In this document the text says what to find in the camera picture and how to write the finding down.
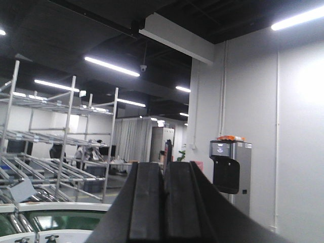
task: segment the security camera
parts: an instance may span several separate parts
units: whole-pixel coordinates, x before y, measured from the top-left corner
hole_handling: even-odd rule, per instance
[[[145,72],[145,71],[146,71],[146,68],[147,68],[146,65],[140,65],[140,67],[141,67],[141,71],[142,71],[142,72]]]

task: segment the monitor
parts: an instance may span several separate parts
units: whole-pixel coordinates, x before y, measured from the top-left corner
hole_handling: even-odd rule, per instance
[[[23,153],[25,152],[25,146],[27,145],[27,154],[31,155],[32,142],[20,141],[20,140],[8,140],[7,153]]]
[[[109,147],[101,147],[99,148],[99,152],[101,155],[109,155]],[[111,157],[115,157],[116,154],[116,145],[111,147]]]

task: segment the metal shelving rack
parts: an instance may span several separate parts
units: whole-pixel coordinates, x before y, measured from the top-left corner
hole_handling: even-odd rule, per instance
[[[106,195],[106,187],[107,187],[107,180],[108,180],[108,171],[109,171],[109,165],[111,160],[111,149],[112,146],[109,147],[109,157],[108,162],[105,164],[99,164],[94,163],[91,161],[85,161],[84,157],[81,158],[81,168],[83,163],[89,163],[89,164],[95,164],[99,166],[105,166],[106,167],[106,173],[104,178],[98,178],[94,175],[91,175],[83,170],[80,170],[76,167],[70,166],[66,163],[64,163],[64,151],[66,145],[83,145],[83,146],[107,146],[107,145],[101,145],[100,143],[92,143],[85,141],[87,139],[87,135],[110,135],[110,145],[112,145],[112,139],[113,139],[113,132],[114,132],[114,124],[115,124],[115,117],[116,117],[116,108],[117,108],[117,98],[118,98],[118,88],[115,90],[115,99],[113,102],[110,103],[104,103],[104,104],[98,104],[98,105],[92,105],[92,97],[93,95],[90,95],[89,104],[87,107],[81,106],[81,107],[75,107],[72,106],[73,104],[73,95],[74,95],[74,88],[75,88],[75,81],[76,76],[73,76],[72,83],[71,83],[71,91],[60,94],[57,96],[53,96],[47,99],[37,99],[37,92],[35,92],[34,96],[27,97],[20,97],[15,96],[14,91],[16,88],[16,82],[17,82],[17,76],[18,76],[18,70],[19,70],[20,62],[16,61],[15,63],[15,69],[13,78],[11,81],[7,82],[5,85],[0,87],[0,97],[3,97],[0,99],[0,103],[6,103],[8,104],[8,110],[6,115],[6,120],[4,124],[3,131],[0,131],[0,136],[3,138],[1,139],[0,143],[0,161],[2,161],[4,164],[6,164],[12,171],[16,173],[18,176],[18,179],[10,179],[10,175],[6,173],[5,170],[0,168],[0,176],[2,179],[0,179],[0,182],[18,182],[24,180],[24,178],[28,177],[25,173],[23,173],[21,170],[19,170],[16,166],[19,166],[20,168],[23,168],[25,171],[28,171],[33,176],[33,183],[40,183],[40,184],[49,184],[50,187],[53,188],[53,183],[56,184],[55,186],[55,195],[60,195],[62,192],[59,190],[60,185],[72,188],[76,190],[76,200],[78,193],[84,193],[86,195],[92,196],[103,203],[105,202],[105,195]],[[5,88],[8,88],[11,85],[10,94],[1,93]],[[53,102],[56,99],[69,95],[69,105],[63,105],[61,102]],[[32,109],[31,116],[30,116],[30,122],[29,122],[29,129],[28,132],[21,132],[21,131],[10,131],[8,130],[8,123],[10,118],[10,112],[12,105],[15,106],[22,106],[22,107],[28,107]],[[111,106],[113,105],[113,113],[108,111],[103,111],[102,109],[97,109],[97,107],[103,107],[103,106]],[[59,113],[67,113],[66,118],[66,124],[64,128],[32,128],[31,123],[33,119],[33,114],[35,109],[40,110],[46,110],[46,111],[52,111],[52,112],[59,112]],[[68,132],[68,125],[70,121],[70,116],[72,114],[75,115],[82,115],[87,117],[87,123],[86,123],[86,130],[84,133],[69,133]],[[112,115],[112,132],[110,133],[88,133],[88,126],[89,126],[89,117],[90,114],[99,114],[99,115]],[[57,135],[45,135],[40,133],[34,133],[32,131],[63,131],[64,136],[57,136]],[[74,139],[74,138],[68,138],[68,135],[84,135],[85,140],[80,139]],[[12,140],[22,140],[22,141],[30,141],[30,142],[41,142],[41,143],[56,143],[56,144],[62,144],[62,153],[60,156],[60,159],[39,159],[30,155],[27,155],[27,143],[25,146],[25,152],[22,154],[8,154],[4,150],[4,143],[5,139],[12,139]],[[33,161],[35,164],[39,165],[41,168],[46,170],[48,173],[57,175],[57,178],[48,179],[44,175],[40,174],[38,171],[34,170],[32,167],[27,165],[24,160],[28,159]],[[79,188],[80,183],[77,184],[77,186],[71,186],[66,183],[71,182],[79,182],[79,181],[104,181],[104,187],[103,187],[103,195],[102,198],[92,195],[88,192],[85,192]]]

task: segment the green plant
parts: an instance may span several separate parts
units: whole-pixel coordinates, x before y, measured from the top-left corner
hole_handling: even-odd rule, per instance
[[[177,161],[181,162],[186,157],[186,150],[179,151],[181,153],[181,157],[177,157]]]

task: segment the white curtain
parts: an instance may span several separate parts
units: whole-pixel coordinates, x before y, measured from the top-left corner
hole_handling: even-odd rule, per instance
[[[118,119],[115,122],[114,144],[121,159],[149,161],[152,122],[150,119]]]

